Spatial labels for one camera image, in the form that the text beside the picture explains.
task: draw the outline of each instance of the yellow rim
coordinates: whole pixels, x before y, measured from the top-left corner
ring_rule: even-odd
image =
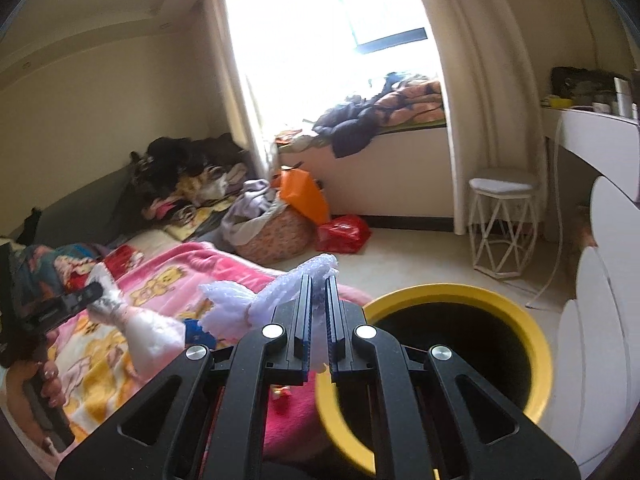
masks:
[[[375,324],[398,310],[423,303],[463,303],[481,308],[505,322],[521,341],[531,367],[531,390],[524,413],[538,423],[551,395],[553,365],[546,338],[534,319],[507,298],[470,285],[419,285],[382,296],[364,306],[367,322]],[[338,390],[326,370],[316,377],[316,406],[322,424],[338,449],[364,472],[375,476],[373,452],[361,443],[344,420]]]

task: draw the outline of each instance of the window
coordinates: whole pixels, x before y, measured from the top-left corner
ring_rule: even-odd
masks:
[[[389,72],[436,75],[420,0],[229,0],[234,51],[263,131],[313,123]]]

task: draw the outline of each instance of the floor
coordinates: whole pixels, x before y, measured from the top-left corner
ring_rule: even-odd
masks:
[[[388,292],[423,283],[465,283],[482,286],[510,298],[524,308],[540,290],[553,269],[557,245],[538,242],[532,263],[521,279],[498,282],[473,270],[466,236],[430,231],[373,229],[359,254],[338,254],[338,281],[355,286],[374,298]],[[290,270],[315,256],[308,251],[275,267]],[[574,296],[564,263],[552,285],[527,309],[545,333],[552,352],[562,307]]]

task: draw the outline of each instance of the white stool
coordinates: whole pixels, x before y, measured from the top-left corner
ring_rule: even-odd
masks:
[[[468,229],[474,269],[492,278],[520,276],[538,238],[536,178],[525,171],[490,168],[480,171],[469,186]]]

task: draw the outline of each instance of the triangular cutout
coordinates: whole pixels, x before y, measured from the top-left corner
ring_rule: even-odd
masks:
[[[136,413],[120,425],[120,432],[142,444],[155,444],[181,382],[178,376],[170,377]]]
[[[483,444],[491,444],[517,430],[516,422],[495,404],[469,377],[456,377],[466,408]]]

